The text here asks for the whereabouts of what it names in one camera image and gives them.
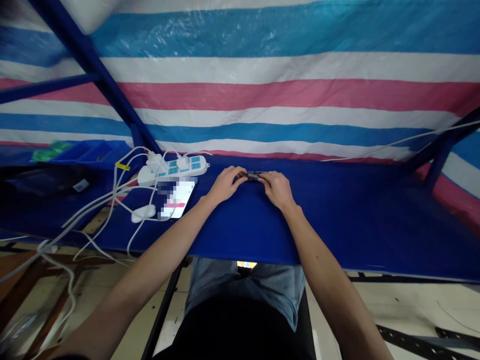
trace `jeans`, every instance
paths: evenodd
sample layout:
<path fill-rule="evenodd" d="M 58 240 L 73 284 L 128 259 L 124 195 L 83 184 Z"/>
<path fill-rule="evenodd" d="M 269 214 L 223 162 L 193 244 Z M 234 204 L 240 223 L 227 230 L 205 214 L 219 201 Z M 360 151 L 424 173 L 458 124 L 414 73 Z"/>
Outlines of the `jeans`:
<path fill-rule="evenodd" d="M 237 270 L 236 261 L 194 257 L 185 316 L 209 298 L 243 297 L 266 302 L 277 309 L 295 331 L 305 289 L 302 267 L 259 263 L 243 279 Z"/>

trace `blue storage tray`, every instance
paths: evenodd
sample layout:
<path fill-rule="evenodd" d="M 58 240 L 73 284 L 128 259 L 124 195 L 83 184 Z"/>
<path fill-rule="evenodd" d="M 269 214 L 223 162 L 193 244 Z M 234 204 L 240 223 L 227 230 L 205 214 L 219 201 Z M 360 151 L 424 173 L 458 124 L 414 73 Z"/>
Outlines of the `blue storage tray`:
<path fill-rule="evenodd" d="M 49 163 L 52 164 L 85 164 L 91 168 L 112 169 L 114 164 L 131 150 L 121 140 L 85 140 L 67 141 L 73 144 Z"/>

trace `striped tarpaulin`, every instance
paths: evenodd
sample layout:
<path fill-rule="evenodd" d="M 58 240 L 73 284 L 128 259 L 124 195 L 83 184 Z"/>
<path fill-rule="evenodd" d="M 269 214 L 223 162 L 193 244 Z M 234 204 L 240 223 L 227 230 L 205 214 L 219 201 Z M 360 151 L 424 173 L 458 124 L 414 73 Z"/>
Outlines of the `striped tarpaulin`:
<path fill-rule="evenodd" d="M 480 106 L 479 13 L 476 0 L 141 0 L 122 2 L 90 37 L 163 149 L 324 160 Z M 82 25 L 95 9 L 72 15 Z M 0 88 L 82 73 L 41 21 L 0 25 Z M 1 105 L 0 129 L 4 144 L 131 143 L 93 84 Z M 404 161 L 434 138 L 356 161 Z M 435 189 L 478 225 L 479 140 L 454 148 Z"/>

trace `blue stripe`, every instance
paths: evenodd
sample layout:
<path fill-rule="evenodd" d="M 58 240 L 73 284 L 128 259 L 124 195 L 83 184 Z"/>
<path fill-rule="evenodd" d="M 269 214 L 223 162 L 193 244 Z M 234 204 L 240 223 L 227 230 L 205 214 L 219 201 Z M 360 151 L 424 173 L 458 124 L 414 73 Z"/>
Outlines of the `blue stripe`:
<path fill-rule="evenodd" d="M 301 56 L 324 52 L 480 54 L 477 0 L 319 1 L 257 9 L 113 14 L 93 34 L 102 57 Z M 4 31 L 0 58 L 49 66 L 55 35 Z"/>
<path fill-rule="evenodd" d="M 68 56 L 53 33 L 0 26 L 0 60 L 48 68 Z"/>
<path fill-rule="evenodd" d="M 452 152 L 470 165 L 480 169 L 480 132 L 475 131 L 456 144 Z"/>
<path fill-rule="evenodd" d="M 213 139 L 237 139 L 263 143 L 301 141 L 307 143 L 330 143 L 345 146 L 382 146 L 422 134 L 429 129 L 386 128 L 372 129 L 347 125 L 267 123 L 234 123 L 214 127 L 147 125 L 153 137 L 173 143 L 198 143 Z M 99 117 L 24 115 L 0 113 L 0 128 L 65 133 L 110 134 L 130 136 L 127 126 L 120 121 Z M 416 151 L 435 135 L 422 140 L 410 140 L 399 147 L 411 147 Z"/>

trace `power strip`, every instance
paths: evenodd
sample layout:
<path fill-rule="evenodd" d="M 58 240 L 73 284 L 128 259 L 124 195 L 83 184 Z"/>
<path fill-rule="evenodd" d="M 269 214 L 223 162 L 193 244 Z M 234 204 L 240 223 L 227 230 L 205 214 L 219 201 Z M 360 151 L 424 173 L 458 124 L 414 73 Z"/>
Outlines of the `power strip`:
<path fill-rule="evenodd" d="M 210 164 L 205 159 L 205 156 L 197 155 L 187 157 L 188 168 L 180 170 L 177 166 L 178 160 L 167 161 L 167 169 L 160 170 L 157 179 L 161 178 L 179 178 L 179 177 L 196 177 L 203 175 L 207 172 L 207 168 Z M 154 186 L 155 185 L 155 172 L 150 169 L 148 165 L 144 165 L 138 172 L 138 185 L 140 186 Z"/>

